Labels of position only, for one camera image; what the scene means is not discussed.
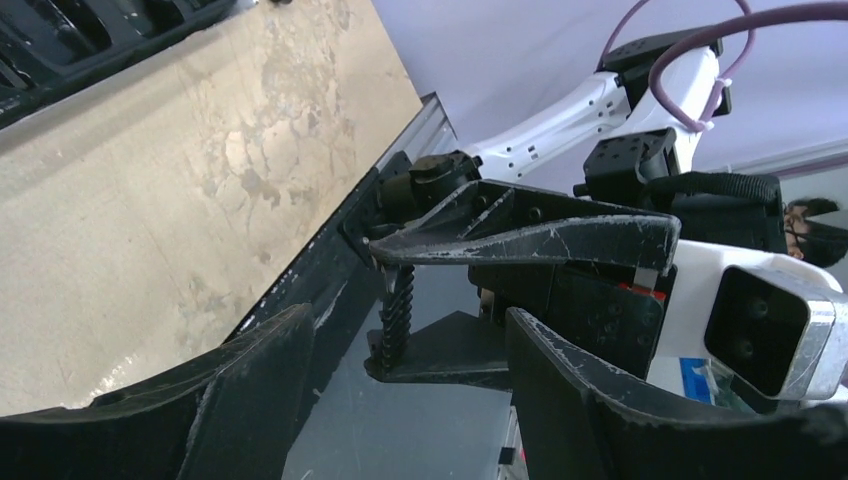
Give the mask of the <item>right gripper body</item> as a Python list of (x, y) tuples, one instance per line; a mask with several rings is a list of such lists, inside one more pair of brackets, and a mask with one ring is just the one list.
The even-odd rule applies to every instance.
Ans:
[(559, 336), (645, 380), (655, 356), (676, 270), (648, 290), (633, 283), (635, 271), (615, 265), (480, 265), (469, 281), (494, 294), (484, 311), (501, 324), (518, 307)]

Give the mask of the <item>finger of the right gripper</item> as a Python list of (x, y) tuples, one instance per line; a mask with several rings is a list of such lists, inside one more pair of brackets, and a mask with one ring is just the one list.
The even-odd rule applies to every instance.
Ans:
[(384, 265), (579, 261), (666, 273), (680, 232), (672, 215), (477, 180), (369, 249)]
[(455, 311), (412, 332), (411, 315), (367, 334), (367, 374), (383, 383), (457, 384), (511, 390), (501, 326)]

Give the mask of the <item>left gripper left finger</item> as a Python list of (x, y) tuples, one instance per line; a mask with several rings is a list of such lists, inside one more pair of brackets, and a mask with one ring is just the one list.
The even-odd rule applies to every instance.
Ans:
[(278, 479), (313, 353), (311, 307), (84, 408), (1, 420), (5, 479)]

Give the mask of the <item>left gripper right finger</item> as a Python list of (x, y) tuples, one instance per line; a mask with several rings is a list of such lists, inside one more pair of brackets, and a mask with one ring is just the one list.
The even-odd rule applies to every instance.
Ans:
[(506, 314), (513, 400), (533, 479), (843, 479), (847, 409), (755, 415), (690, 400)]

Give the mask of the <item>small black comb guard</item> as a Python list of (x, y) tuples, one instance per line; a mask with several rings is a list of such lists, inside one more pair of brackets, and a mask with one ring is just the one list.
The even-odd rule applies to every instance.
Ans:
[(410, 335), (413, 282), (413, 265), (385, 268), (386, 293), (382, 298), (380, 319), (380, 364), (390, 370), (401, 358)]

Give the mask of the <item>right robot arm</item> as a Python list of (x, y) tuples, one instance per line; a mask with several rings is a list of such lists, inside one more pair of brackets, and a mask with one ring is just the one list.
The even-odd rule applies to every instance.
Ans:
[(676, 239), (784, 248), (777, 179), (695, 172), (699, 134), (650, 92), (651, 68), (682, 38), (607, 50), (554, 105), (381, 182), (366, 230), (386, 281), (372, 378), (505, 390), (504, 323), (519, 307), (643, 379)]

